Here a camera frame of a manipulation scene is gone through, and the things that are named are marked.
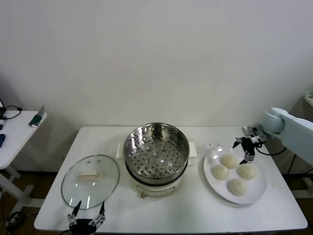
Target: glass lid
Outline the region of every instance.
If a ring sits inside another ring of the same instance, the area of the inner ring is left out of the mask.
[[[108,199],[118,181],[119,167],[113,158],[89,156],[68,170],[62,182],[62,197],[71,207],[82,201],[80,209],[93,208]]]

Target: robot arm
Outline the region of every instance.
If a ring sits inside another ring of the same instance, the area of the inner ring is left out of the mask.
[[[261,121],[263,131],[275,136],[290,151],[313,165],[313,123],[286,110],[271,108]]]
[[[285,147],[313,165],[313,123],[308,120],[294,117],[283,109],[271,108],[258,128],[244,127],[244,132],[246,137],[237,138],[233,146],[241,144],[244,149],[245,160],[241,163],[253,161],[254,148],[277,137]]]
[[[73,235],[90,235],[97,231],[97,229],[106,220],[104,215],[104,201],[102,202],[100,212],[94,219],[76,219],[82,201],[78,203],[72,214],[67,216],[69,221],[69,230]]]

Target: white plate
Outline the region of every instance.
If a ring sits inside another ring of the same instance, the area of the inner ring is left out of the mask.
[[[232,153],[235,157],[238,157],[239,162],[244,159],[244,153],[242,149],[238,146],[234,149],[225,149],[222,146],[211,149],[208,152],[207,156],[204,159],[204,173],[206,179],[212,188],[223,198],[238,203],[238,204],[251,204],[257,201],[262,197],[266,189],[266,179],[263,171],[258,167],[257,164],[252,162],[257,171],[257,176],[252,180],[246,180],[238,174],[238,168],[236,169],[228,169],[229,176],[226,180],[218,180],[212,174],[212,168],[215,165],[222,164],[221,158],[226,155]],[[236,196],[229,189],[229,181],[235,178],[243,179],[248,188],[248,192],[243,196]]]

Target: power cord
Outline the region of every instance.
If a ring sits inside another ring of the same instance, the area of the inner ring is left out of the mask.
[[[313,170],[313,168],[311,170]],[[311,170],[308,170],[307,172],[305,172],[305,174],[308,174]]]
[[[3,120],[9,120],[9,119],[16,118],[16,117],[17,117],[18,115],[20,115],[20,114],[21,114],[21,112],[23,111],[23,109],[22,109],[22,108],[17,107],[17,106],[15,106],[15,105],[9,105],[9,106],[6,106],[6,107],[5,107],[5,109],[10,108],[10,107],[14,107],[14,108],[16,108],[16,109],[17,109],[17,111],[19,111],[19,113],[18,113],[18,114],[16,114],[15,116],[13,116],[13,117],[5,117],[5,116],[2,116],[2,119],[3,119]]]
[[[290,173],[290,171],[291,171],[291,168],[292,168],[292,165],[293,165],[293,162],[294,162],[296,156],[297,156],[297,155],[295,154],[294,157],[293,157],[293,159],[292,159],[292,162],[291,162],[291,164],[290,164],[290,167],[289,167],[289,170],[288,170],[288,173],[287,173],[288,175],[289,175],[289,173]]]
[[[67,233],[67,232],[69,232],[69,231],[70,231],[69,229],[64,230],[63,232],[60,233],[60,235],[65,234],[65,233]]]
[[[274,154],[268,154],[268,153],[263,153],[259,150],[258,147],[256,147],[256,151],[258,151],[259,153],[263,154],[263,155],[266,155],[266,156],[276,156],[276,155],[279,155],[279,154],[282,154],[287,148],[285,147],[282,151],[278,152],[278,153],[274,153]]]
[[[13,214],[11,214],[7,219],[5,219],[5,216],[4,216],[4,193],[3,193],[2,188],[0,188],[0,190],[1,190],[1,194],[2,194],[2,217],[3,217],[3,222],[1,222],[0,224],[2,224],[2,223],[5,224],[5,229],[6,229],[5,235],[6,234],[16,235],[14,233],[14,231],[23,225],[25,219],[29,218],[31,216],[34,216],[34,215],[38,215],[39,210],[37,210],[31,214],[28,214],[28,215],[24,215],[22,212],[17,211],[17,212],[14,212]],[[27,235],[31,235],[35,231],[36,231],[36,229],[31,231]]]

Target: dough ball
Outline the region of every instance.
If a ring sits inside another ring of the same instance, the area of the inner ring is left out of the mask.
[[[234,169],[239,165],[238,158],[236,158],[233,154],[227,154],[223,156],[222,163],[229,169]]]
[[[231,191],[237,196],[243,196],[248,191],[246,183],[242,179],[233,179],[229,182]]]
[[[252,180],[256,176],[256,170],[252,164],[243,164],[239,167],[239,174],[247,180]]]
[[[217,178],[218,180],[225,180],[229,175],[227,167],[222,164],[213,167],[212,171],[214,177]]]

